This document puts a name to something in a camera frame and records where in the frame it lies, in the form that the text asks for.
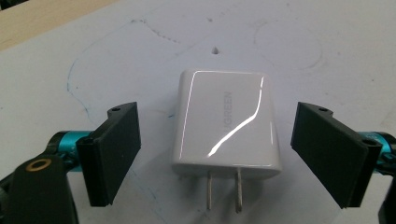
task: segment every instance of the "white table surface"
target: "white table surface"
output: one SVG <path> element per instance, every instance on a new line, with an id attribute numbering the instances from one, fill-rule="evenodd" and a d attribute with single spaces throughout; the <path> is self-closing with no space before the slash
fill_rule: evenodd
<path id="1" fill-rule="evenodd" d="M 0 52 L 0 177 L 58 131 L 94 130 L 110 107 L 137 101 L 142 148 L 114 204 L 90 207 L 82 174 L 68 175 L 80 223 L 377 223 L 389 177 L 373 175 L 362 207 L 341 210 L 290 138 L 299 101 L 356 131 L 396 134 L 395 22 L 390 0 L 121 0 Z M 284 171 L 244 182 L 242 214 L 232 180 L 214 180 L 207 212 L 205 179 L 170 168 L 187 68 L 273 81 Z"/>

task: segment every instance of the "power adapter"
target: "power adapter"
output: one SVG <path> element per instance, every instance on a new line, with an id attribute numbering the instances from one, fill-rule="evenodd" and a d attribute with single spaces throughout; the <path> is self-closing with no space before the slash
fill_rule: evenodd
<path id="1" fill-rule="evenodd" d="M 235 211 L 242 179 L 281 172 L 269 77 L 260 73 L 185 71 L 179 81 L 172 168 L 178 175 L 235 178 Z"/>

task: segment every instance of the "metal prong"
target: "metal prong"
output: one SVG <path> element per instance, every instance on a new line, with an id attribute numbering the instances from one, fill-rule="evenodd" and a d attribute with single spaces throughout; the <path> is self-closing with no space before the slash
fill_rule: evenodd
<path id="1" fill-rule="evenodd" d="M 207 172 L 206 208 L 207 210 L 212 208 L 212 174 L 210 171 Z"/>
<path id="2" fill-rule="evenodd" d="M 235 174 L 235 212 L 242 212 L 242 180 L 241 180 L 241 170 L 238 169 Z"/>

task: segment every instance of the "wooden edge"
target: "wooden edge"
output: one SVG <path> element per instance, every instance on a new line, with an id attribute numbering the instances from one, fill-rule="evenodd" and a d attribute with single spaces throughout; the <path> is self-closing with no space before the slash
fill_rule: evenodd
<path id="1" fill-rule="evenodd" d="M 0 11 L 0 50 L 118 0 L 31 0 Z"/>

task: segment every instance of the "mounting hole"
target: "mounting hole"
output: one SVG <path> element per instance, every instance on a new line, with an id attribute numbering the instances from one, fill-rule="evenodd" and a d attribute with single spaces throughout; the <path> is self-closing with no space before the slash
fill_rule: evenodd
<path id="1" fill-rule="evenodd" d="M 214 47 L 214 48 L 212 49 L 212 54 L 219 54 L 219 49 L 216 48 L 216 47 Z"/>
<path id="2" fill-rule="evenodd" d="M 375 146 L 376 141 L 375 140 L 370 140 L 370 139 L 363 139 L 363 143 L 370 145 L 370 146 Z"/>
<path id="3" fill-rule="evenodd" d="M 40 159 L 40 160 L 32 161 L 29 163 L 29 165 L 26 166 L 26 171 L 36 172 L 36 171 L 44 170 L 45 168 L 50 166 L 51 162 L 52 162 L 51 159 Z"/>

